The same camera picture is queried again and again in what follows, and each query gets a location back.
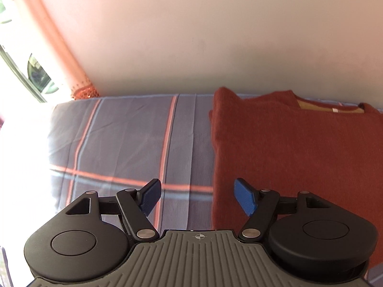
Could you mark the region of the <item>dark red knit sweater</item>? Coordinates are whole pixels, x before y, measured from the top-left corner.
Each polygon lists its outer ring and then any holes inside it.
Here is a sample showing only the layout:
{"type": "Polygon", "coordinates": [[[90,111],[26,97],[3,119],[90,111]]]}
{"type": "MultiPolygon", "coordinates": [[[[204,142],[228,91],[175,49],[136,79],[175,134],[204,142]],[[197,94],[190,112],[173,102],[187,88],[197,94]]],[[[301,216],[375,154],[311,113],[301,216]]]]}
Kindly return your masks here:
{"type": "Polygon", "coordinates": [[[215,92],[212,224],[241,228],[238,177],[285,196],[308,190],[382,227],[382,113],[362,103],[330,106],[291,91],[242,99],[215,92]]]}

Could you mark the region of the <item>window with frame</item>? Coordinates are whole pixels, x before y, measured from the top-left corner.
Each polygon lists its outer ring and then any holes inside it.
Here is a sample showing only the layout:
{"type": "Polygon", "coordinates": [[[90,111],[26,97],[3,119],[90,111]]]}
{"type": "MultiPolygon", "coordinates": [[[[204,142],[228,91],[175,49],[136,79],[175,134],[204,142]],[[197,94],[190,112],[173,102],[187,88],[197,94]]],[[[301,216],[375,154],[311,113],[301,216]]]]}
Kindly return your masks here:
{"type": "Polygon", "coordinates": [[[1,60],[21,87],[41,103],[59,103],[62,90],[36,59],[36,33],[17,17],[10,0],[1,0],[1,60]]]}

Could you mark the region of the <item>orange red curtain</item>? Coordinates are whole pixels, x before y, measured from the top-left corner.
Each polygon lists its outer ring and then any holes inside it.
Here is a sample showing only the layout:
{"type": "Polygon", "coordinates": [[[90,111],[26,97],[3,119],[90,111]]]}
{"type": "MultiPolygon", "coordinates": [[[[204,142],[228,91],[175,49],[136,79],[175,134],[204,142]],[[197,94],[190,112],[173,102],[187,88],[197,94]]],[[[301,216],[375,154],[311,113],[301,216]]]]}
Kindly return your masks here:
{"type": "Polygon", "coordinates": [[[42,0],[10,0],[17,22],[31,30],[31,49],[48,75],[75,100],[100,94],[75,59],[42,0]]]}

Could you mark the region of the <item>blue plaid bed sheet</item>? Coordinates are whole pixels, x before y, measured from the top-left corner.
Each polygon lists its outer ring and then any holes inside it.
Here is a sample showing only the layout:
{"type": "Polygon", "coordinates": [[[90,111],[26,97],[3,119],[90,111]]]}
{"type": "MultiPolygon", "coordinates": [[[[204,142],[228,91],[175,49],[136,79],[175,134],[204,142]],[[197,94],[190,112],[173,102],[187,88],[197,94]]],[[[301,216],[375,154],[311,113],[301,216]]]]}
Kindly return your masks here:
{"type": "Polygon", "coordinates": [[[158,178],[162,197],[149,218],[159,232],[215,229],[213,103],[214,95],[160,95],[57,106],[49,135],[57,206],[158,178]]]}

